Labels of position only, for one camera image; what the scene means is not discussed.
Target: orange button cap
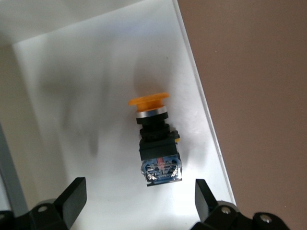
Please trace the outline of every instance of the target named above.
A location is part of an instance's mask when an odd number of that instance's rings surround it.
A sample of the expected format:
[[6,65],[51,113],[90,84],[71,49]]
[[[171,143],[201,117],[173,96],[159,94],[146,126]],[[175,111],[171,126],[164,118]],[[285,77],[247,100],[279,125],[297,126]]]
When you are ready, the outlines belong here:
[[169,97],[166,92],[131,99],[128,105],[136,105],[138,112],[145,112],[163,107],[162,100]]

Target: gray frame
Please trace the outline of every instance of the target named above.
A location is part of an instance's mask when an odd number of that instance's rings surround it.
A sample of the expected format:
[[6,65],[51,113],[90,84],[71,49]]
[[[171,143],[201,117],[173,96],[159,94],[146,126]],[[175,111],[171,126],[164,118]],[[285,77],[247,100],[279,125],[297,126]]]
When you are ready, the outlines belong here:
[[18,175],[0,124],[0,175],[4,185],[4,192],[0,194],[3,203],[9,203],[14,215],[20,216],[28,212],[28,207],[24,198]]

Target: metal ring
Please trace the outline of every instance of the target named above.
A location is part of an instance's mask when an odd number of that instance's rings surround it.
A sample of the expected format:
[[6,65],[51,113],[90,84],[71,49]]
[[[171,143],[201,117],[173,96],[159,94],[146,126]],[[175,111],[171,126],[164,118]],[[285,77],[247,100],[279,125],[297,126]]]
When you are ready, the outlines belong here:
[[144,111],[144,112],[136,112],[136,118],[146,118],[146,117],[151,117],[159,114],[164,114],[167,112],[166,106],[163,106],[158,109],[154,110],[149,110],[149,111]]

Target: white surface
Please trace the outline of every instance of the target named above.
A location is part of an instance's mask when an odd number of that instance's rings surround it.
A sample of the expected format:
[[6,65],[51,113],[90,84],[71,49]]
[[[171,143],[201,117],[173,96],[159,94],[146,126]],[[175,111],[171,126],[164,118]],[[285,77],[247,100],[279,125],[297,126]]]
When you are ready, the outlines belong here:
[[[88,190],[80,230],[190,229],[196,178],[234,202],[176,9],[146,0],[0,50],[0,119],[29,208],[77,176]],[[128,101],[157,92],[171,96],[183,181],[146,187]]]
[[0,0],[0,46],[60,29],[141,0]]
[[11,210],[11,206],[7,198],[2,177],[0,175],[0,211],[4,210]]

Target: brown surface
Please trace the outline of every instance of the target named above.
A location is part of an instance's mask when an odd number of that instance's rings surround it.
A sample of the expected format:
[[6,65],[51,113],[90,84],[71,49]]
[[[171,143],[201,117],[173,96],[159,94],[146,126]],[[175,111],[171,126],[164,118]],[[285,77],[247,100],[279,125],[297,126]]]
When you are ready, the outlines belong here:
[[179,0],[237,206],[307,229],[307,1]]

